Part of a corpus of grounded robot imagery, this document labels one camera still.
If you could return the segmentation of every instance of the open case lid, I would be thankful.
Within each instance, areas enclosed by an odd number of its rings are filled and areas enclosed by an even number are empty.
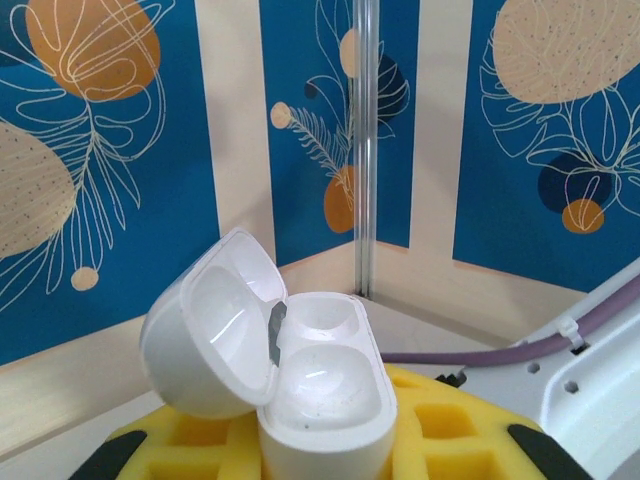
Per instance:
[[[234,229],[155,302],[140,347],[165,402],[225,418],[266,405],[275,393],[287,290],[249,233]]]

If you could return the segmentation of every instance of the cable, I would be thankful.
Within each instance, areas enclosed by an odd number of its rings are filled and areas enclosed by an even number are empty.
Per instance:
[[[602,303],[583,315],[578,320],[579,334],[585,337],[600,328],[636,300],[639,293],[640,275],[632,278]],[[528,362],[536,358],[546,357],[567,347],[572,347],[571,341],[556,333],[525,345],[487,352],[382,353],[381,356],[382,361],[386,363],[491,367]]]

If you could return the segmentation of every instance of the orange dot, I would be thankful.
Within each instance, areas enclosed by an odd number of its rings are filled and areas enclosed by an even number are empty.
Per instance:
[[[329,228],[336,233],[351,230],[355,223],[353,210],[354,170],[348,165],[331,179],[324,194],[324,217]]]
[[[571,233],[597,232],[604,225],[604,211],[593,200],[582,198],[565,207],[562,223]]]
[[[155,78],[160,42],[135,0],[29,0],[26,20],[35,54],[73,95],[128,98]]]

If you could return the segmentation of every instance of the yellow foam holder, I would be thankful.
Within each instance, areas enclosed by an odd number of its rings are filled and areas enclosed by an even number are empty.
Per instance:
[[[531,420],[436,380],[386,368],[398,397],[398,419],[381,480],[545,478],[507,432],[513,424],[540,431]],[[268,479],[255,413],[211,421],[162,407],[110,439],[133,431],[147,436],[118,480]]]

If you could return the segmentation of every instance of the dark blue circle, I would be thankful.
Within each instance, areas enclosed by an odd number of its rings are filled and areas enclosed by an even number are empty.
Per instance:
[[[538,195],[544,206],[552,212],[562,213],[569,203],[584,198],[589,184],[597,179],[595,191],[593,185],[590,187],[593,193],[589,192],[589,199],[602,207],[611,195],[612,175],[596,171],[572,173],[584,167],[585,163],[575,155],[563,153],[542,168],[538,176]]]
[[[404,83],[404,75],[395,60],[382,54],[378,66],[379,120],[388,122],[405,108],[409,96]]]
[[[304,84],[304,96],[309,99],[316,98],[318,95],[318,88],[311,82],[307,82]]]
[[[35,60],[30,51],[33,51],[27,32],[25,8],[17,8],[13,15],[13,8],[26,5],[24,0],[0,0],[0,68],[22,65]],[[18,39],[27,47],[20,45]]]

